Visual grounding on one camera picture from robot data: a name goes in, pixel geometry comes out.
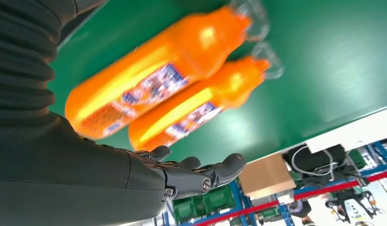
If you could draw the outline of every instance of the metal shelf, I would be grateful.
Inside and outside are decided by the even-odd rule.
[[[379,165],[375,168],[363,170],[360,172],[360,174],[362,176],[367,177],[369,182],[374,182],[374,181],[378,181],[378,180],[383,179],[383,178],[387,178],[387,151],[386,151],[386,149],[383,148],[383,146],[380,144],[380,142],[375,143],[375,146],[378,148],[376,153],[380,154],[380,156],[384,159],[386,164]],[[305,187],[305,188],[302,188],[302,189],[295,191],[294,199],[301,200],[304,198],[313,197],[313,196],[320,195],[323,193],[339,191],[339,190],[347,189],[347,188],[350,188],[353,186],[358,186],[358,185],[359,185],[359,183],[353,178],[349,181],[331,182],[331,183],[327,184],[327,186],[325,188],[321,188],[321,189],[318,187],[313,187],[313,186]],[[237,186],[236,184],[232,185],[232,187],[235,187],[235,188],[233,188],[233,190],[235,190],[235,192],[239,193],[239,191],[236,190],[236,186]],[[243,215],[251,214],[253,212],[258,212],[258,211],[261,211],[261,210],[264,210],[267,208],[271,208],[271,207],[274,207],[277,205],[279,205],[278,201],[268,202],[268,203],[265,203],[265,204],[262,204],[259,206],[249,207],[246,209],[241,209],[242,206],[239,206],[239,207],[237,207],[237,208],[235,208],[227,213],[216,214],[216,215],[212,215],[212,216],[203,218],[199,221],[194,222],[194,225],[205,226],[205,225],[209,225],[209,224],[214,224],[214,223],[217,223],[217,222],[220,222],[223,220],[227,220],[229,218],[235,218],[238,216],[242,217]],[[294,225],[293,221],[290,220],[290,214],[289,214],[288,210],[286,209],[286,206],[285,207],[280,206],[279,209],[280,209],[282,216],[284,217],[284,220],[287,223],[287,225],[288,226]]]

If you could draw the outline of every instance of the white cable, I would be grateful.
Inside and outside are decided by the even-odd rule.
[[[327,150],[323,150],[323,152],[325,152],[327,154],[327,156],[329,157],[330,159],[330,171],[326,172],[326,173],[314,173],[314,172],[308,172],[308,171],[304,171],[302,169],[299,169],[296,164],[295,164],[295,157],[296,155],[303,149],[307,148],[307,146],[304,146],[304,147],[301,147],[299,150],[297,150],[293,156],[292,156],[292,167],[298,171],[298,172],[301,172],[301,173],[304,173],[304,174],[308,174],[308,175],[313,175],[313,176],[326,176],[328,174],[331,175],[331,180],[330,181],[333,181],[335,180],[335,175],[333,174],[333,157],[332,155],[327,151]]]

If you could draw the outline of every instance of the red bar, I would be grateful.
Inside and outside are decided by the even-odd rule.
[[[369,176],[367,178],[368,178],[368,180],[370,182],[374,182],[374,181],[377,181],[377,180],[380,180],[380,179],[383,179],[383,178],[387,178],[387,171],[379,173],[377,175]],[[335,192],[335,191],[347,189],[347,188],[350,188],[350,187],[353,187],[353,186],[357,186],[357,185],[358,185],[357,181],[352,181],[352,182],[347,182],[347,183],[343,183],[343,184],[340,184],[340,185],[326,187],[326,188],[323,188],[323,189],[318,189],[318,190],[315,190],[315,191],[311,191],[311,192],[306,192],[306,193],[303,193],[303,194],[295,195],[295,200],[300,200],[300,199],[304,199],[304,198],[320,195],[320,194],[323,194],[323,193]],[[217,222],[220,222],[220,221],[223,221],[223,220],[227,220],[229,218],[234,218],[234,217],[237,217],[237,216],[240,216],[240,215],[245,215],[245,214],[249,214],[249,213],[252,213],[252,212],[256,212],[256,211],[264,210],[264,209],[267,209],[267,208],[271,208],[271,207],[276,206],[278,204],[279,204],[278,201],[269,202],[269,203],[262,204],[262,205],[259,205],[259,206],[254,206],[254,207],[250,207],[250,208],[247,208],[247,209],[244,209],[244,210],[240,210],[240,211],[237,211],[237,212],[234,212],[234,213],[230,213],[230,214],[221,216],[219,218],[211,219],[211,220],[208,220],[206,222],[195,224],[195,225],[204,226],[204,225],[214,224],[214,223],[217,223]]]
[[[237,216],[240,216],[240,215],[245,215],[245,214],[249,214],[249,213],[252,213],[252,212],[256,212],[256,211],[264,210],[264,209],[267,209],[267,208],[271,208],[271,207],[276,206],[276,205],[278,205],[278,201],[272,201],[272,202],[268,202],[266,204],[262,204],[262,205],[259,205],[259,206],[254,206],[254,207],[250,207],[250,208],[247,208],[247,209],[244,209],[244,210],[236,211],[234,213],[230,213],[230,214],[224,215],[224,216],[219,217],[219,218],[211,219],[211,220],[208,220],[208,221],[203,222],[203,223],[199,223],[199,224],[195,224],[194,223],[194,225],[197,225],[197,226],[210,225],[210,224],[214,224],[214,223],[217,223],[217,222],[229,219],[229,218],[234,218],[234,217],[237,217]]]

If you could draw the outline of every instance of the black sleeve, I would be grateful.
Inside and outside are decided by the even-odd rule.
[[[160,175],[48,110],[61,28],[93,2],[0,0],[1,226],[114,225],[164,206]]]

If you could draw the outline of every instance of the cardboard box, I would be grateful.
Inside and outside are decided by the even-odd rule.
[[[295,188],[280,153],[251,162],[239,176],[243,193],[252,199]]]

